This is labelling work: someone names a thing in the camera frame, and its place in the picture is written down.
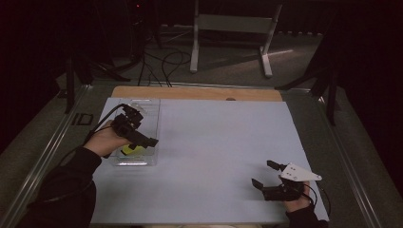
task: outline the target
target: hand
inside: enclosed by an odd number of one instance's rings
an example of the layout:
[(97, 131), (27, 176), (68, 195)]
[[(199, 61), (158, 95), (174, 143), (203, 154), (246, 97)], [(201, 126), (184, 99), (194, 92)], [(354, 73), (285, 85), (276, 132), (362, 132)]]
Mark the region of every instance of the hand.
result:
[[(306, 196), (309, 196), (309, 182), (308, 182), (308, 181), (305, 181), (305, 182), (304, 182), (303, 193), (304, 193)], [(297, 211), (297, 210), (299, 210), (299, 209), (308, 207), (309, 204), (310, 204), (310, 201), (309, 201), (308, 198), (306, 198), (306, 197), (304, 197), (304, 196), (301, 196), (301, 197), (300, 197), (299, 199), (297, 199), (297, 200), (293, 200), (293, 201), (284, 201), (283, 203), (284, 203), (285, 208), (287, 209), (287, 212), (288, 212), (288, 213), (291, 213), (291, 212), (295, 212), (295, 211)]]
[(129, 140), (116, 135), (115, 131), (110, 126), (111, 123), (112, 121), (106, 122), (105, 125), (101, 127), (101, 130), (89, 139), (89, 141), (84, 145), (84, 148), (87, 148), (100, 157), (103, 157), (112, 153), (120, 146), (131, 144)]

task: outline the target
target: clear box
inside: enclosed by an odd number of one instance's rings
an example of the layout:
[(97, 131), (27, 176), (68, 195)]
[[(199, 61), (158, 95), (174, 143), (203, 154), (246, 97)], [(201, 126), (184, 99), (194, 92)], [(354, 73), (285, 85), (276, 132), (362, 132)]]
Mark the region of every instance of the clear box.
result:
[[(119, 104), (127, 104), (136, 108), (143, 115), (141, 125), (137, 129), (140, 133), (147, 138), (154, 138), (158, 140), (158, 119), (160, 116), (160, 100), (159, 99), (121, 99)], [(124, 113), (122, 109), (118, 109), (114, 114), (117, 115)], [(109, 157), (109, 160), (114, 165), (127, 166), (127, 165), (156, 165), (158, 158), (158, 146), (148, 146), (143, 148), (137, 146), (134, 150), (128, 148), (128, 145), (122, 146)]]

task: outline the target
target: metal stand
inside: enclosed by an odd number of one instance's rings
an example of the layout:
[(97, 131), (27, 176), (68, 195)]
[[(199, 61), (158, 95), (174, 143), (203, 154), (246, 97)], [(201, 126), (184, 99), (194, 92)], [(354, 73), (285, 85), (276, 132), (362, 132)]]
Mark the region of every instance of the metal stand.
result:
[(266, 43), (263, 47), (260, 47), (260, 56), (263, 64), (264, 75), (268, 78), (272, 77), (273, 73), (272, 68), (270, 67), (267, 52), (270, 47), (270, 43), (272, 42), (281, 7), (282, 5), (277, 5), (276, 12), (272, 18), (211, 15), (199, 14), (199, 0), (195, 0), (195, 17), (193, 27), (194, 38), (190, 72), (196, 73), (198, 71), (199, 30), (209, 29), (267, 34)]

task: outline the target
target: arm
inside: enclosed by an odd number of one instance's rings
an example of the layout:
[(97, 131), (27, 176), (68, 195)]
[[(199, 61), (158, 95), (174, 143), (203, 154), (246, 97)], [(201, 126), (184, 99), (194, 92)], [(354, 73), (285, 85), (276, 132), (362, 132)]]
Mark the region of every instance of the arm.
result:
[[(309, 182), (304, 182), (304, 194), (309, 196)], [(315, 214), (315, 207), (308, 198), (301, 196), (297, 200), (285, 201), (287, 209), (285, 215), (290, 219), (290, 228), (326, 228), (328, 222), (318, 220)]]
[(47, 174), (35, 202), (17, 227), (88, 227), (96, 200), (92, 174), (102, 156), (130, 143), (118, 137), (109, 125), (77, 148), (66, 165)]

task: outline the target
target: floor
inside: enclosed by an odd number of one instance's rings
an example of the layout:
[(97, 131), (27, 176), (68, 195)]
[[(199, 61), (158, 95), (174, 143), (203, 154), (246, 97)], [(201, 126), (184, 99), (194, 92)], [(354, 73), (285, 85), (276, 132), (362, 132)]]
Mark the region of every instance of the floor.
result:
[[(277, 34), (269, 50), (274, 74), (270, 79), (263, 75), (258, 56), (264, 37), (203, 33), (197, 73), (189, 72), (188, 60), (193, 44), (191, 28), (162, 28), (162, 40), (163, 49), (158, 49), (153, 40), (146, 47), (142, 86), (282, 86), (303, 74), (321, 36)], [(115, 62), (121, 65), (127, 59), (116, 58)], [(142, 63), (139, 63), (120, 73), (131, 79), (125, 85), (135, 86), (141, 72)], [(96, 70), (93, 74), (96, 79), (89, 92), (100, 99), (110, 94), (111, 86), (122, 85)], [(61, 88), (66, 86), (63, 75), (58, 82)], [(402, 198), (394, 189), (348, 98), (340, 88), (336, 100), (336, 126), (331, 126), (323, 115), (323, 103), (307, 93), (313, 82), (305, 82), (296, 89), (281, 91), (281, 94), (294, 113), (296, 128), (310, 163), (316, 170), (324, 170), (322, 176), (328, 177), (323, 188), (331, 196), (334, 208), (331, 227), (401, 227)], [(76, 88), (77, 95), (80, 95), (80, 87)], [(81, 102), (92, 105), (78, 106), (75, 111), (102, 108), (102, 104), (92, 103), (88, 96), (84, 96)], [(9, 208), (18, 208), (17, 204), (23, 202), (14, 200), (16, 196), (34, 196), (19, 192), (19, 189), (26, 183), (30, 170), (37, 168), (35, 162), (41, 159), (41, 153), (49, 150), (48, 144), (54, 140), (54, 132), (66, 121), (65, 107), (66, 100), (51, 100), (1, 155), (0, 218), (10, 216)], [(68, 132), (65, 137), (79, 140), (82, 135)], [(69, 145), (64, 140), (59, 147), (66, 149)], [(49, 167), (60, 156), (56, 153)]]

